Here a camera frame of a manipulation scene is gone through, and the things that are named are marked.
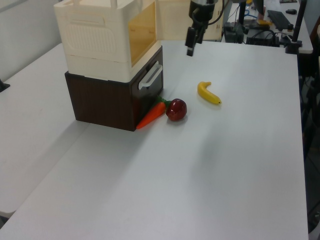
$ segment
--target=keyboard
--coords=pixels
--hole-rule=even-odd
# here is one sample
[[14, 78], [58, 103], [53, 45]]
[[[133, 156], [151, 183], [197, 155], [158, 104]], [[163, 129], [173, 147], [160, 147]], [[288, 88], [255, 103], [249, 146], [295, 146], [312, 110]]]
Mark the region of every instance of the keyboard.
[[267, 12], [269, 18], [279, 31], [288, 29], [288, 25], [290, 24], [290, 22], [281, 11], [268, 10]]

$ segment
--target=wooden box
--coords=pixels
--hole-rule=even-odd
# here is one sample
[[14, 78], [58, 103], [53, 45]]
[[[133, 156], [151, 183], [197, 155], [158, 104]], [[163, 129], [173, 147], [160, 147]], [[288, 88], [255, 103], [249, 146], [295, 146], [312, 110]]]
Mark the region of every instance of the wooden box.
[[[154, 72], [151, 74], [155, 65], [161, 66], [161, 69], [157, 69], [157, 76]], [[75, 118], [87, 123], [134, 131], [163, 89], [162, 65], [161, 47], [128, 83], [94, 79], [67, 71], [65, 79]], [[146, 85], [149, 81], [151, 85], [141, 87], [139, 83], [142, 81]]]

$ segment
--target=banana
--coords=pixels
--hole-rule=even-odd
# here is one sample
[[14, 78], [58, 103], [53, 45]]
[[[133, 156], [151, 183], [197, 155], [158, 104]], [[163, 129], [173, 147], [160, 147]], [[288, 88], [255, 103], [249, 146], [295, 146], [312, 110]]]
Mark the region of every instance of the banana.
[[201, 81], [198, 84], [198, 94], [205, 100], [213, 104], [221, 104], [221, 100], [218, 96], [207, 90], [207, 87], [211, 85], [211, 82]]

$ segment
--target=apple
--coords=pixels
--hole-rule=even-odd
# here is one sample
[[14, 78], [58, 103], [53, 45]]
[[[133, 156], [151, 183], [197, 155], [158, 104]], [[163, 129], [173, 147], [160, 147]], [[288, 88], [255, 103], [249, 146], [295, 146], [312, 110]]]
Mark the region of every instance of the apple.
[[179, 99], [173, 99], [165, 113], [171, 121], [179, 121], [187, 114], [187, 104]]

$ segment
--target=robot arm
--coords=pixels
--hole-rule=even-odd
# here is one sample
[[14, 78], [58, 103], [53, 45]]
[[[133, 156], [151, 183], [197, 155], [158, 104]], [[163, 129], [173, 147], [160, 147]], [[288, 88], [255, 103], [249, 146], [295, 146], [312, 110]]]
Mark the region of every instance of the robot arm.
[[209, 21], [214, 14], [215, 4], [218, 0], [191, 0], [189, 8], [189, 17], [193, 24], [188, 28], [185, 45], [187, 46], [187, 55], [194, 54], [196, 43], [201, 44], [204, 38]]

